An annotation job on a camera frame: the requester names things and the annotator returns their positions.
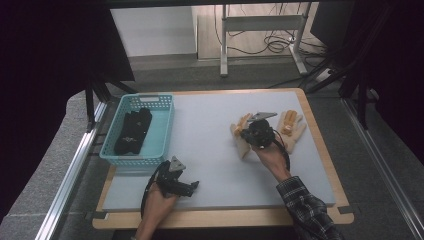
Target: aluminum rail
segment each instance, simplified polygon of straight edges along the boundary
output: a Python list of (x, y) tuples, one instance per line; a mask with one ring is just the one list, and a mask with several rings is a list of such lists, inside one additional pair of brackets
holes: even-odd
[[(104, 117), (106, 107), (106, 103), (99, 103), (97, 106), (95, 111), (96, 123), (99, 123), (100, 120), (102, 120)], [(78, 149), (68, 168), (68, 171), (66, 172), (59, 190), (53, 199), (52, 205), (50, 206), (50, 209), (44, 218), (37, 236), (35, 237), (36, 240), (47, 240), (50, 239), (53, 235), (54, 230), (56, 229), (56, 226), (62, 215), (63, 209), (68, 201), (69, 195), (71, 194), (78, 175), (81, 172), (81, 168), (84, 165), (85, 159), (88, 155), (91, 144), (94, 141), (94, 137), (96, 136), (99, 125), (100, 124), (95, 124), (94, 128), (90, 132), (83, 135)]]
[(371, 158), (377, 167), (386, 187), (388, 188), (390, 194), (393, 197), (393, 200), (397, 204), (401, 214), (403, 215), (406, 223), (408, 224), (412, 234), (415, 239), (423, 240), (424, 239), (424, 225), (421, 220), (417, 210), (413, 206), (409, 197), (405, 194), (400, 186), (399, 182), (396, 180), (396, 177), (393, 175), (393, 172), (390, 170), (390, 167), (387, 165), (384, 160), (383, 155), (375, 144), (372, 136), (369, 131), (364, 130), (362, 125), (356, 118), (356, 109), (353, 106), (351, 100), (342, 99), (342, 103), (346, 108), (350, 119), (355, 126), (356, 131), (359, 134), (359, 137), (364, 142), (365, 147), (367, 148)]

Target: white wall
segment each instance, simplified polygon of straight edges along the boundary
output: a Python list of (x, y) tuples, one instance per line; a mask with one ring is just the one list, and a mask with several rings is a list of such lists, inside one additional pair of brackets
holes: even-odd
[(128, 57), (196, 53), (191, 6), (111, 12)]

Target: plaid sleeve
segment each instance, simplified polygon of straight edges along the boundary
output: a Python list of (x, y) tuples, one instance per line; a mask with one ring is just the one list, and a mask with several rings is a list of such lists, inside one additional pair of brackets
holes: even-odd
[(299, 177), (281, 182), (277, 190), (302, 239), (344, 239), (328, 216), (325, 203), (313, 196)]

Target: metal frame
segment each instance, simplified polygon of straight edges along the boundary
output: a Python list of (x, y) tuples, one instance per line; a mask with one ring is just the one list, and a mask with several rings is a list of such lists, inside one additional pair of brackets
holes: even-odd
[(228, 76), (227, 32), (271, 30), (297, 30), (295, 41), (290, 44), (289, 49), (299, 73), (306, 75), (308, 72), (299, 55), (299, 45), (305, 31), (311, 4), (311, 2), (308, 2), (305, 11), (301, 15), (250, 17), (227, 17), (227, 5), (222, 5), (221, 76)]
[(381, 178), (386, 184), (386, 187), (392, 195), (393, 200), (395, 201), (401, 214), (403, 215), (406, 224), (408, 224), (415, 239), (423, 240), (424, 225), (420, 215), (418, 214), (409, 197), (402, 190), (402, 186), (400, 186), (399, 182), (396, 180), (396, 177), (394, 176), (394, 174), (390, 170), (390, 167), (384, 160), (384, 157), (376, 146), (369, 131), (365, 130), (356, 118), (356, 109), (352, 103), (352, 100), (342, 99), (342, 104), (346, 108), (346, 111), (348, 112), (348, 115), (352, 120), (353, 125), (359, 134), (359, 137), (364, 142), (364, 145), (367, 148), (369, 154), (371, 155), (371, 158), (377, 170), (379, 171)]
[[(99, 103), (95, 111), (96, 122), (100, 122), (103, 119), (106, 108), (106, 103)], [(56, 226), (62, 215), (63, 209), (69, 200), (69, 196), (72, 192), (77, 177), (81, 171), (82, 166), (84, 165), (85, 159), (94, 141), (98, 128), (99, 124), (95, 124), (90, 132), (87, 132), (83, 135), (80, 145), (78, 146), (68, 171), (66, 172), (59, 190), (56, 193), (53, 203), (51, 204), (50, 209), (47, 212), (47, 215), (40, 227), (40, 230), (35, 237), (36, 240), (47, 240), (50, 239), (53, 235), (54, 230), (56, 229)]]

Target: black strap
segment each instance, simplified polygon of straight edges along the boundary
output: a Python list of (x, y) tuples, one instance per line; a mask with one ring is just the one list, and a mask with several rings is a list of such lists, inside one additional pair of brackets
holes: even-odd
[(144, 207), (146, 205), (146, 200), (147, 200), (147, 196), (149, 194), (150, 187), (156, 181), (156, 179), (155, 179), (156, 174), (159, 172), (159, 170), (161, 168), (166, 167), (165, 165), (167, 165), (167, 164), (169, 165), (169, 161), (165, 161), (165, 162), (162, 162), (161, 164), (159, 164), (159, 166), (156, 168), (155, 172), (150, 177), (149, 182), (146, 185), (146, 188), (144, 189), (143, 199), (141, 200), (141, 206), (140, 206), (140, 213), (141, 213), (142, 218), (143, 218), (143, 215), (144, 215)]
[(275, 138), (274, 138), (274, 140), (272, 140), (272, 142), (275, 143), (275, 145), (277, 145), (277, 147), (280, 149), (281, 153), (284, 156), (284, 159), (286, 160), (287, 170), (290, 171), (290, 157), (289, 157), (289, 154), (287, 153), (286, 147), (284, 147), (284, 144), (281, 144)]

